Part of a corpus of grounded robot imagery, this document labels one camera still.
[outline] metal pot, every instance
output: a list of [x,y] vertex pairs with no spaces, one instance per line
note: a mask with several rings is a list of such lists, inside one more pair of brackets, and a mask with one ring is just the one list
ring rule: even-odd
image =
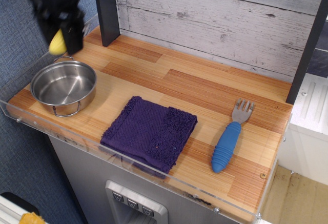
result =
[[88,106],[96,94],[95,71],[70,56],[59,58],[64,57],[71,61],[44,67],[33,77],[30,85],[33,97],[58,117],[76,114]]

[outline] control panel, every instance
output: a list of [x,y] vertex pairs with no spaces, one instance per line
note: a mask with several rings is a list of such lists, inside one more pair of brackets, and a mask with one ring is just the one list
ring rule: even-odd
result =
[[106,182],[106,193],[116,224],[141,224],[147,219],[147,223],[168,224],[168,210],[160,203],[111,180]]

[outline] purple towel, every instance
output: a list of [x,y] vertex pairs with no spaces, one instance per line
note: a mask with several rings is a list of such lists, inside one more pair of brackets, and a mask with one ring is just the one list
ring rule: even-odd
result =
[[134,96],[100,143],[168,173],[196,123],[195,115]]

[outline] blue rubber grip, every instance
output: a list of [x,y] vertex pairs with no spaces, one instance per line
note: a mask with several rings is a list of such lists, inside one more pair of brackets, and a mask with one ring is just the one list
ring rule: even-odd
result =
[[234,153],[240,131],[241,125],[236,121],[233,121],[225,128],[212,156],[211,164],[215,173],[225,169],[228,165]]

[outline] wooden shelf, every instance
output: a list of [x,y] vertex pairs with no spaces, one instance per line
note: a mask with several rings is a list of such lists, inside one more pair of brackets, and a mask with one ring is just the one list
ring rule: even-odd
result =
[[[22,112],[16,116],[32,121],[36,115],[44,120],[38,121],[38,126],[63,137],[71,131],[75,134],[70,135],[71,140],[98,150],[88,141],[99,143],[132,96],[197,115],[198,124],[170,171],[171,177],[162,180],[163,184],[197,194],[209,208],[220,207],[222,213],[235,219],[252,221],[292,110],[292,105],[285,103],[290,83],[123,35],[103,47],[99,28],[85,37],[83,50],[73,57],[97,73],[94,101],[72,117],[59,118],[48,113],[27,86],[9,104],[32,115]],[[231,113],[239,97],[254,101],[255,109],[242,125],[231,162],[216,174],[210,162],[213,149],[232,121]],[[180,181],[201,191],[190,192]]]

